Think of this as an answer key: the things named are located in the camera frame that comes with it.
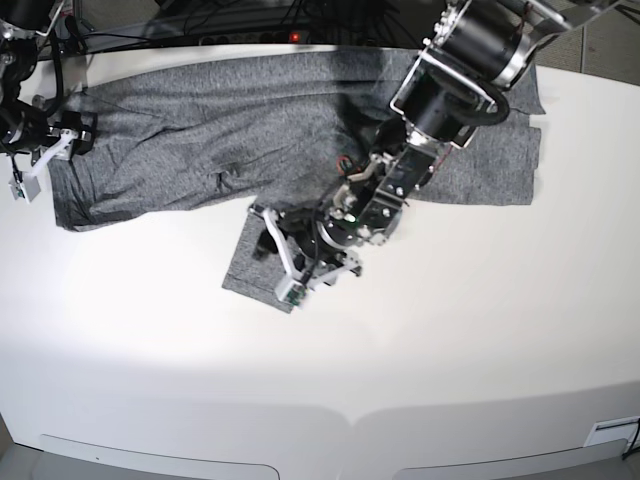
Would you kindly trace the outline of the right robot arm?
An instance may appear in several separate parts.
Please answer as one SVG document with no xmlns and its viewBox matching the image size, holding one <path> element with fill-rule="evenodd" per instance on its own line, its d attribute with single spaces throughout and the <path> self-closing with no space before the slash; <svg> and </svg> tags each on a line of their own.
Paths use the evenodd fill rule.
<svg viewBox="0 0 640 480">
<path fill-rule="evenodd" d="M 44 155 L 70 160 L 90 152 L 97 139 L 97 116 L 89 123 L 79 112 L 64 110 L 64 79 L 55 24 L 62 7 L 54 1 L 1 3 L 1 152 Z M 34 73 L 39 40 L 51 47 L 55 95 L 42 106 L 20 99 L 22 83 Z"/>
</svg>

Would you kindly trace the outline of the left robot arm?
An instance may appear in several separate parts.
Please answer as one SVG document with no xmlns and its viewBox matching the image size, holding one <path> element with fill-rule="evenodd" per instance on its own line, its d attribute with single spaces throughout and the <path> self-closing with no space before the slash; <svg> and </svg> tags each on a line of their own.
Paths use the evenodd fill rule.
<svg viewBox="0 0 640 480">
<path fill-rule="evenodd" d="M 391 99 L 391 119 L 377 130 L 367 159 L 344 165 L 336 184 L 309 207 L 254 205 L 264 222 L 258 256 L 277 255 L 284 274 L 275 295 L 297 306 L 319 285 L 360 275 L 357 248 L 384 244 L 409 194 L 425 185 L 453 149 L 480 127 L 504 122 L 506 93 L 536 52 L 622 2 L 450 1 Z"/>
</svg>

